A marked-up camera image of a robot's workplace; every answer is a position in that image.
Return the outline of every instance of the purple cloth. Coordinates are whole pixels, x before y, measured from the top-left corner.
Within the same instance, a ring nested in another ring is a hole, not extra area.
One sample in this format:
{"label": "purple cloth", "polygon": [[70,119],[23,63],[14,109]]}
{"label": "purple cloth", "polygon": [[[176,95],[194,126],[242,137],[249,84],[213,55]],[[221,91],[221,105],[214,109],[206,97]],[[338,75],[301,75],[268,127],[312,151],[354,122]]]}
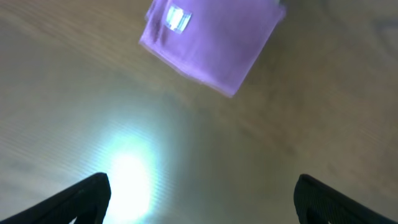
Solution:
{"label": "purple cloth", "polygon": [[[171,5],[192,13],[181,34],[165,25]],[[284,16],[275,0],[154,0],[140,43],[186,77],[233,96]]]}

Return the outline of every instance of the white label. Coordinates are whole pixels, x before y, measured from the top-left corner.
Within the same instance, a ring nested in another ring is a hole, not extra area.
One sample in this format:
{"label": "white label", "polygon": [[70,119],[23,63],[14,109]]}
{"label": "white label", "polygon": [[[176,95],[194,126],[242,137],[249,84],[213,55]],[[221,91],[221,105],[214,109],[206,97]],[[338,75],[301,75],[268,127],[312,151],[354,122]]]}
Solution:
{"label": "white label", "polygon": [[181,34],[191,19],[191,15],[191,13],[186,12],[173,4],[170,6],[169,12],[167,13],[165,25],[170,30]]}

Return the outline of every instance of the folded cloth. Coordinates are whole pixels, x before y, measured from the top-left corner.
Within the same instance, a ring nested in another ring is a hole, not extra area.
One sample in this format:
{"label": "folded cloth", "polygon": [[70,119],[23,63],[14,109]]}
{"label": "folded cloth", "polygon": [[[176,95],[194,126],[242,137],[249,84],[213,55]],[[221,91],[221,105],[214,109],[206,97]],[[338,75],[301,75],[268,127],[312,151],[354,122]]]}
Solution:
{"label": "folded cloth", "polygon": [[182,75],[233,96],[284,16],[275,0],[154,0],[140,43]]}

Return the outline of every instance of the brown wooden surface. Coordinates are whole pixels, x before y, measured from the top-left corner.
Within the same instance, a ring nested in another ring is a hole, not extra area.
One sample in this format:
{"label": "brown wooden surface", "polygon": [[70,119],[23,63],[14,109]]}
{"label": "brown wooden surface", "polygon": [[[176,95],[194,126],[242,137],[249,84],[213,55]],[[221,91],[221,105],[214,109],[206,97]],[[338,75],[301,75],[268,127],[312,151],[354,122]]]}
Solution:
{"label": "brown wooden surface", "polygon": [[149,4],[0,0],[0,219],[105,171],[122,223],[134,151],[153,223],[298,223],[301,173],[398,220],[397,1],[288,1],[232,99],[138,45]]}

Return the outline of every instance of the clothing tag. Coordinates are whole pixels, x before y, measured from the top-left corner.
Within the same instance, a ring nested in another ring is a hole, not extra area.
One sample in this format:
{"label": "clothing tag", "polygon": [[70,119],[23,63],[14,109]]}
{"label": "clothing tag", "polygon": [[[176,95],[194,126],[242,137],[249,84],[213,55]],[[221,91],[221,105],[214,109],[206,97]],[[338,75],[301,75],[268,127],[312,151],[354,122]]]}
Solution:
{"label": "clothing tag", "polygon": [[169,12],[167,13],[165,25],[170,30],[181,34],[191,19],[191,15],[191,13],[173,4],[170,6]]}

